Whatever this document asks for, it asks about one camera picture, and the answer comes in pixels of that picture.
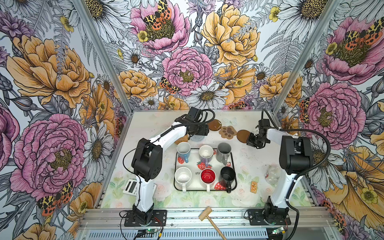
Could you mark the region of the blue grey woven coaster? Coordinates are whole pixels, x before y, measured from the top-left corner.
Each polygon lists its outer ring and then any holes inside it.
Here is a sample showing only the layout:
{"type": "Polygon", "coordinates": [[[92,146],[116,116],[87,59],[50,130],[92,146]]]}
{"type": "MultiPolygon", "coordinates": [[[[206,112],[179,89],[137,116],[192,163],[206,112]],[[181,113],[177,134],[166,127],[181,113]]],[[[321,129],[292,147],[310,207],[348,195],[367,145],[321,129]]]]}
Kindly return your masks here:
{"type": "Polygon", "coordinates": [[[194,136],[190,137],[190,141],[201,142],[204,140],[204,138],[205,138],[205,136],[194,135],[194,136]]]}

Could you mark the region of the woven straw round coaster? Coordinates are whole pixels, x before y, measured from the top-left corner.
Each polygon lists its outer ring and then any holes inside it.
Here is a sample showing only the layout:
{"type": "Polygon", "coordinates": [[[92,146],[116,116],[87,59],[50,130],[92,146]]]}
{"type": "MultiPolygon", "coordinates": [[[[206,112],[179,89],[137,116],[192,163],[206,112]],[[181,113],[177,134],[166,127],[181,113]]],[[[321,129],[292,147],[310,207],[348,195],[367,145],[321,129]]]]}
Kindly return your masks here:
{"type": "Polygon", "coordinates": [[[188,142],[189,141],[189,135],[186,134],[185,136],[179,138],[178,140],[175,141],[175,144],[178,145],[182,142],[188,142]]]}

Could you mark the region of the brown cork round coaster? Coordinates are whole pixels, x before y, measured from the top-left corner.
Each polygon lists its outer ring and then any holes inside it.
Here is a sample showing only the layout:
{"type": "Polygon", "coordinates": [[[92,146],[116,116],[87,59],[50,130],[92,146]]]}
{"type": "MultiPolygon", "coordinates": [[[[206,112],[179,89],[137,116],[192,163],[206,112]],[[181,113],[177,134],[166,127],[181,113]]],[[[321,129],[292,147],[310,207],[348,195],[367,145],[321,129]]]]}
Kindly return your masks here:
{"type": "Polygon", "coordinates": [[[246,144],[247,143],[247,140],[250,136],[250,132],[247,131],[247,130],[240,130],[237,132],[237,139],[241,142],[241,143],[244,143],[246,144]]]}

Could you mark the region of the glossy brown round coaster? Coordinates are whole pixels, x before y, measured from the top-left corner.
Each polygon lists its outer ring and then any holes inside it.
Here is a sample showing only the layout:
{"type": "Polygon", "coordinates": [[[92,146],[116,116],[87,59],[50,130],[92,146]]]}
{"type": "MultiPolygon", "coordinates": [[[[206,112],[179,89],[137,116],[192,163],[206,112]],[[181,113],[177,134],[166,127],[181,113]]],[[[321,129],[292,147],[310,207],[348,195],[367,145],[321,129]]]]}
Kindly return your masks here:
{"type": "Polygon", "coordinates": [[[222,123],[219,120],[214,119],[208,123],[208,127],[210,131],[219,131],[222,128],[222,123]]]}

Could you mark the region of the brown paw shaped coaster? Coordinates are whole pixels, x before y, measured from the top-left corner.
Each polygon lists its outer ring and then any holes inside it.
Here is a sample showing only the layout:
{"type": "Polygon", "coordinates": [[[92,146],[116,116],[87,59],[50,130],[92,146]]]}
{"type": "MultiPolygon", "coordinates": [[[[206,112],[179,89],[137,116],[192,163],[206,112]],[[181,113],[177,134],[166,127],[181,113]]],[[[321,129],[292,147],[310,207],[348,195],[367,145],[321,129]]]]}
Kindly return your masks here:
{"type": "Polygon", "coordinates": [[[234,129],[233,126],[223,126],[219,130],[219,134],[223,139],[231,140],[234,136],[237,135],[237,131],[234,129]]]}

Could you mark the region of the grey mug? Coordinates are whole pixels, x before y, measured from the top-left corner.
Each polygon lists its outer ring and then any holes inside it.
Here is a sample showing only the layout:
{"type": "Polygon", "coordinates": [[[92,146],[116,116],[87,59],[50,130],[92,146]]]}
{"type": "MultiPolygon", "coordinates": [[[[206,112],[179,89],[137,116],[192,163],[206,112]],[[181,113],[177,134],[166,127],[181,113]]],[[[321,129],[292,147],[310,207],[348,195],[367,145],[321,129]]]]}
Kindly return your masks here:
{"type": "Polygon", "coordinates": [[[220,143],[217,147],[216,159],[219,163],[227,164],[229,156],[231,155],[232,147],[228,143],[220,143]]]}

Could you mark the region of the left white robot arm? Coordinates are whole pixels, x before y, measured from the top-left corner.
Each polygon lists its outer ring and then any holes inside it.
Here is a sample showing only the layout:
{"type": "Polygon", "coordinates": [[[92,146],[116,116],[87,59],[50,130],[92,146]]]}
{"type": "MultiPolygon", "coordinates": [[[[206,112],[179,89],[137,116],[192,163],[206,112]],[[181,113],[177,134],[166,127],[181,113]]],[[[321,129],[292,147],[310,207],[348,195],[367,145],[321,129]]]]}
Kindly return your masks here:
{"type": "Polygon", "coordinates": [[[132,211],[139,225],[147,226],[155,218],[154,179],[162,169],[163,152],[185,135],[207,136],[208,123],[215,117],[215,112],[210,109],[199,110],[191,107],[187,114],[176,118],[161,134],[149,140],[139,140],[132,160],[133,174],[137,180],[137,196],[132,211]]]}

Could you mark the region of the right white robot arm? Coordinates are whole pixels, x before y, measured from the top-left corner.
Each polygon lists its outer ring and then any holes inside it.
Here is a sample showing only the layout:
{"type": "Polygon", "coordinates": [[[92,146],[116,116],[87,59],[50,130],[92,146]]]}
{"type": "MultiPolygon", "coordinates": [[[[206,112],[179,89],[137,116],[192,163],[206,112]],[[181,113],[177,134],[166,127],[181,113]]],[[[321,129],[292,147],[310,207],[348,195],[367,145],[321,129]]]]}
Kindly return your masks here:
{"type": "Polygon", "coordinates": [[[282,129],[273,128],[268,119],[259,120],[258,134],[250,134],[247,145],[262,149],[270,142],[280,145],[279,164],[281,176],[275,191],[268,197],[264,209],[249,210],[250,223],[261,225],[291,224],[289,218],[289,201],[296,184],[301,177],[299,174],[313,166],[311,143],[308,138],[294,137],[282,129]]]}

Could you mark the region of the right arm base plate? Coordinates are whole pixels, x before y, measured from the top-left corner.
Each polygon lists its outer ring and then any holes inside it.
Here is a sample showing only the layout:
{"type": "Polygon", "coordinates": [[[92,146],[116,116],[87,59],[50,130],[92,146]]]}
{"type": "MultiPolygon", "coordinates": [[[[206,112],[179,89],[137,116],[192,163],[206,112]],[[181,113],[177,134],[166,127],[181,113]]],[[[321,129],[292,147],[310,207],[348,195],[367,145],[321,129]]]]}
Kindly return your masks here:
{"type": "Polygon", "coordinates": [[[265,214],[264,209],[248,209],[247,213],[251,226],[290,226],[292,221],[287,210],[284,209],[282,213],[278,214],[265,214]]]}

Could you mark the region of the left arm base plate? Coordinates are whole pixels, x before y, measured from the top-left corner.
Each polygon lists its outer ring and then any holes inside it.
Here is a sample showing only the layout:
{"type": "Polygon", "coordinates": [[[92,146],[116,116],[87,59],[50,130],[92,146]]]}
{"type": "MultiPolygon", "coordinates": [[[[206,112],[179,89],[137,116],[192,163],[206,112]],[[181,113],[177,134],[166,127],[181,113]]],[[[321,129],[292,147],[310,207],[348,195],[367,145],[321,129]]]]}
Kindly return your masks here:
{"type": "Polygon", "coordinates": [[[167,210],[153,210],[148,213],[130,210],[124,217],[125,227],[164,227],[167,222],[167,210]]]}

